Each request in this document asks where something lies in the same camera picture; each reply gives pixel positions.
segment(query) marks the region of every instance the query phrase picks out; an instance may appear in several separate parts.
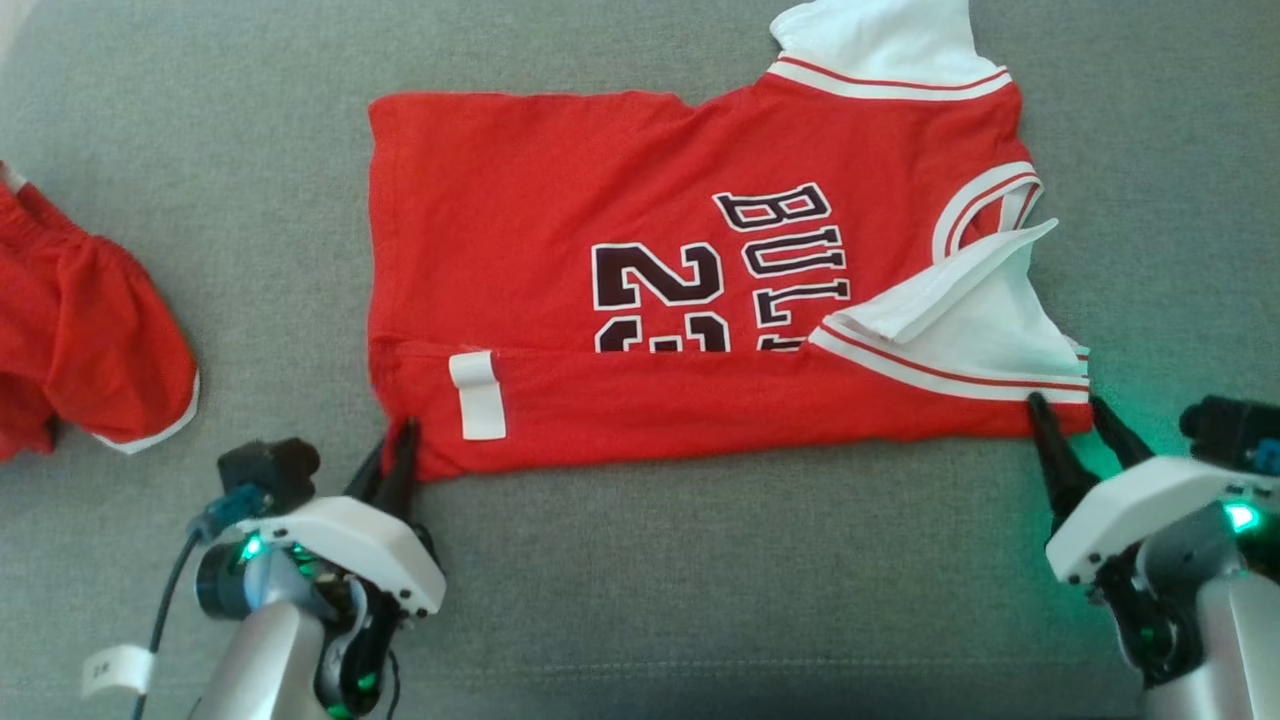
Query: red stripe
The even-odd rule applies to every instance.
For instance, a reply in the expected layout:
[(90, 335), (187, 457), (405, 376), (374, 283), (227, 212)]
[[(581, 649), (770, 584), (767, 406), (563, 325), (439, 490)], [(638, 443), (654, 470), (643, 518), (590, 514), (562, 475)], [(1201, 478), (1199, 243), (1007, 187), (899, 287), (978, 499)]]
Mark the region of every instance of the red stripe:
[(1018, 219), (1014, 222), (1014, 229), (1023, 227), (1023, 220), (1027, 219), (1027, 211), (1032, 209), (1032, 202), (1036, 201), (1036, 196), (1039, 195), (1042, 187), (1036, 186), (1030, 192), (1027, 193), (1027, 200), (1023, 200), (1023, 209), (1018, 213)]
[(808, 69), (810, 69), (810, 70), (813, 70), (815, 73), (822, 73), (822, 74), (824, 74), (824, 76), (827, 76), (827, 77), (829, 77), (832, 79), (838, 79), (838, 81), (854, 83), (854, 85), (879, 85), (879, 86), (886, 86), (886, 87), (911, 87), (911, 88), (915, 88), (915, 90), (969, 90), (970, 87), (978, 87), (979, 85), (982, 85), (984, 82), (991, 82), (991, 81), (993, 81), (993, 79), (996, 79), (996, 78), (998, 78), (1001, 76), (1009, 74), (1009, 70), (1000, 70), (1000, 72), (997, 72), (996, 74), (993, 74), (991, 77), (986, 77), (986, 78), (970, 82), (968, 85), (922, 85), (922, 83), (918, 83), (918, 82), (901, 82), (901, 81), (891, 81), (891, 79), (859, 79), (859, 78), (852, 78), (852, 77), (849, 77), (849, 76), (842, 76), (842, 74), (840, 74), (840, 73), (837, 73), (835, 70), (828, 70), (827, 68), (823, 68), (822, 65), (814, 65), (813, 63), (806, 63), (806, 61), (799, 60), (796, 58), (782, 56), (782, 58), (778, 58), (778, 61), (780, 63), (790, 63), (792, 65), (799, 65), (801, 68), (808, 68)]
[(964, 206), (963, 210), (960, 210), (960, 214), (956, 215), (956, 222), (951, 224), (951, 232), (947, 233), (947, 255), (951, 255), (954, 252), (954, 250), (951, 250), (952, 245), (956, 246), (956, 249), (960, 247), (959, 242), (952, 242), (952, 241), (956, 241), (956, 234), (957, 233), (964, 232), (964, 229), (960, 228), (959, 225), (960, 225), (960, 222), (964, 220), (965, 215), (969, 214), (969, 210), (974, 205), (977, 205), (978, 202), (982, 202), (983, 205), (986, 205), (988, 201), (991, 201), (992, 196), (1000, 195), (1001, 192), (1007, 192), (1010, 184), (1018, 184), (1018, 181), (1020, 181), (1023, 178), (1036, 178), (1036, 173), (1019, 173), (1019, 174), (1009, 178), (1007, 181), (997, 184), (996, 187), (988, 190), (983, 195), (979, 195), (978, 197), (974, 197), (973, 200), (969, 201), (968, 205)]
[[(920, 365), (920, 364), (916, 364), (916, 363), (911, 363), (910, 360), (906, 360), (905, 357), (899, 357), (897, 355), (891, 355), (888, 352), (884, 352), (883, 350), (879, 350), (877, 347), (872, 347), (872, 346), (869, 346), (869, 345), (867, 345), (867, 343), (864, 343), (861, 341), (854, 340), (854, 338), (847, 337), (847, 336), (838, 336), (838, 337), (837, 336), (832, 336), (832, 337), (836, 337), (837, 340), (840, 340), (840, 341), (842, 341), (842, 342), (845, 342), (847, 345), (855, 345), (855, 346), (858, 346), (858, 347), (860, 347), (863, 350), (867, 350), (869, 352), (874, 352), (876, 355), (879, 355), (881, 357), (883, 357), (886, 360), (892, 360), (893, 363), (897, 363), (899, 365), (905, 365), (905, 366), (911, 368), (914, 370), (919, 370), (922, 373), (928, 373), (931, 375), (937, 375), (940, 378), (946, 378), (948, 380), (959, 380), (959, 382), (970, 383), (970, 384), (995, 386), (995, 387), (1052, 388), (1052, 389), (1070, 389), (1070, 391), (1076, 391), (1076, 392), (1087, 392), (1089, 389), (1088, 384), (1078, 386), (1078, 384), (1068, 384), (1068, 383), (1042, 383), (1042, 382), (1036, 382), (1036, 380), (997, 380), (997, 379), (991, 379), (991, 378), (974, 378), (974, 377), (969, 377), (969, 375), (959, 375), (959, 374), (955, 374), (955, 373), (947, 373), (945, 370), (938, 370), (938, 369), (934, 369), (934, 368), (929, 368), (928, 365)], [(1089, 378), (1084, 377), (1084, 378), (1080, 378), (1080, 379), (1083, 379), (1085, 383), (1088, 383)]]

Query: white stripe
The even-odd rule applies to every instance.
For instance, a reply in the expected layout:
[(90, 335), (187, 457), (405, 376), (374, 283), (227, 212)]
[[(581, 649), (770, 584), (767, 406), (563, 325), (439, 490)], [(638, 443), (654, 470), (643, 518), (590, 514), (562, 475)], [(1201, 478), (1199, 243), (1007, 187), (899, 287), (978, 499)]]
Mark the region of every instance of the white stripe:
[(992, 77), (988, 81), (980, 82), (978, 85), (965, 87), (965, 88), (947, 88), (947, 87), (909, 87), (901, 85), (879, 85), (858, 82), (856, 79), (841, 79), (831, 77), (826, 73), (819, 73), (818, 70), (812, 70), (803, 65), (796, 65), (795, 63), (773, 63), (769, 65), (769, 73), (778, 77), (785, 77), (787, 79), (799, 82), (801, 85), (808, 85), (832, 95), (840, 95), (841, 97), (854, 97), (858, 100), (934, 100), (934, 101), (947, 101), (947, 100), (972, 100), (974, 97), (982, 97), (1000, 90), (1001, 87), (1012, 82), (1005, 68), (998, 68), (1000, 74)]
[(1023, 184), (1010, 190), (1000, 199), (1000, 232), (1018, 229), (1018, 215), (1021, 214), (1023, 204), (1027, 202), (1027, 193), (1033, 190), (1029, 183)]
[(458, 388), (462, 439), (507, 437), (507, 415), (502, 407), (502, 388), (493, 373), (493, 354), (484, 350), (449, 357), (449, 377)]
[(1041, 195), (1044, 195), (1044, 186), (1036, 182), (1036, 187), (1032, 188), (1032, 199), (1027, 202), (1027, 210), (1023, 213), (1023, 224), (1027, 224), (1027, 218), (1032, 217), (1032, 210), (1036, 209), (1036, 204), (1039, 202)]
[(27, 184), (27, 178), (19, 176), (18, 172), (9, 165), (0, 163), (0, 182), (9, 188), (9, 192), (15, 193)]
[[(966, 182), (964, 187), (955, 193), (955, 197), (947, 202), (946, 208), (942, 209), (942, 214), (938, 217), (937, 224), (933, 225), (933, 261), (940, 263), (947, 255), (955, 252), (960, 246), (960, 236), (964, 233), (964, 228), (969, 225), (973, 217), (978, 214), (978, 210), (982, 210), (987, 202), (997, 200), (998, 196), (992, 196), (987, 199), (986, 202), (975, 202), (972, 208), (969, 208), (970, 202), (978, 200), (983, 195), (1009, 182), (1016, 176), (1034, 172), (1036, 168), (1033, 168), (1030, 163), (1006, 163), (1004, 165), (997, 165)], [(1039, 184), (1039, 179), (1036, 177), (1028, 177), (1023, 182), (1014, 184), (1010, 190), (1024, 184)]]
[[(991, 386), (964, 382), (954, 378), (943, 378), (916, 368), (901, 365), (888, 357), (872, 352), (870, 350), (845, 342), (826, 332), (823, 328), (813, 331), (813, 334), (809, 336), (809, 342), (846, 360), (858, 363), (869, 370), (874, 370), (911, 387), (918, 387), (938, 395), (968, 397), (972, 400), (1009, 400), (1020, 402), (1027, 400), (1030, 393), (1039, 392), (1043, 393), (1044, 398), (1050, 402), (1083, 404), (1089, 401), (1088, 389), (1074, 391), (1056, 387), (1037, 387), (1032, 383), (1028, 383), (1025, 387)], [(1055, 378), (1053, 382), (1055, 384), (1064, 383), (1064, 380), (1059, 378)]]
[(187, 423), (189, 423), (191, 419), (196, 416), (196, 404), (198, 400), (200, 400), (200, 373), (197, 372), (196, 379), (191, 386), (191, 402), (187, 404), (187, 410), (182, 414), (182, 418), (178, 418), (178, 420), (174, 424), (169, 425), (168, 428), (160, 430), (159, 433), (151, 437), (145, 437), (142, 439), (136, 439), (132, 442), (111, 442), (100, 434), (95, 434), (93, 437), (102, 441), (102, 445), (119, 450), (125, 455), (133, 455), (134, 452), (141, 452), (151, 447), (152, 445), (157, 445), (160, 442), (169, 439), (178, 430), (184, 428)]

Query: white tag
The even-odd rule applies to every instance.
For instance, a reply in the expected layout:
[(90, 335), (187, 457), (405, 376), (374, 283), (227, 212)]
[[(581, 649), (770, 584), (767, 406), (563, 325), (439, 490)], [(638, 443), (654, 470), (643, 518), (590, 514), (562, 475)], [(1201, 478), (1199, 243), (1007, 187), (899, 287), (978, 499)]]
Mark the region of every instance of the white tag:
[(507, 415), (502, 407), (502, 389), (493, 374), (493, 354), (463, 352), (449, 357), (449, 375), (458, 388), (462, 406), (463, 439), (499, 439), (507, 437)]
[(97, 652), (84, 661), (81, 697), (106, 688), (129, 688), (146, 694), (154, 661), (150, 651), (134, 644), (118, 644)]
[(27, 184), (27, 178), (18, 174), (17, 170), (0, 163), (0, 182), (4, 183), (9, 192), (18, 192)]

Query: bulls jersey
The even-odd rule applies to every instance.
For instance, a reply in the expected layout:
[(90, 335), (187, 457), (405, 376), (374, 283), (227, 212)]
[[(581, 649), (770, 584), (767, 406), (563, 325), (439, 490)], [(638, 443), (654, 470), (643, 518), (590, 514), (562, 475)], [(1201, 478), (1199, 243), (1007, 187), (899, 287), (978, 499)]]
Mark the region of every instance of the bulls jersey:
[(1087, 429), (1041, 182), (965, 0), (818, 0), (753, 85), (370, 108), (371, 378), (426, 479)]

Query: gray couch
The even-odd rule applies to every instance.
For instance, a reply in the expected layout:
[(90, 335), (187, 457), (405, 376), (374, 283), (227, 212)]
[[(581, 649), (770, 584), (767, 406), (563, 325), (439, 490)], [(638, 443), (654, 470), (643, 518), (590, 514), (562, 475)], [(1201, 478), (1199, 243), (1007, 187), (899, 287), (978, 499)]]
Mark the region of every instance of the gray couch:
[[(372, 99), (699, 101), (763, 72), (788, 4), (38, 6), (0, 70), (0, 159), (150, 268), (205, 393), (142, 455), (68, 430), (0, 466), (0, 717), (127, 716), (123, 694), (78, 698), (79, 664), (146, 641), (220, 452), (301, 436), (333, 492), (378, 437)], [(1280, 5), (974, 0), (973, 19), (1025, 94), (1037, 214), (1062, 222), (1033, 281), (1098, 389), (1165, 452), (1202, 393), (1280, 398)], [(1046, 568), (1038, 483), (1029, 443), (955, 439), (426, 487), (452, 584), (396, 643), (399, 717), (1133, 715), (1110, 620)], [(179, 594), (148, 717), (186, 716), (232, 630)]]

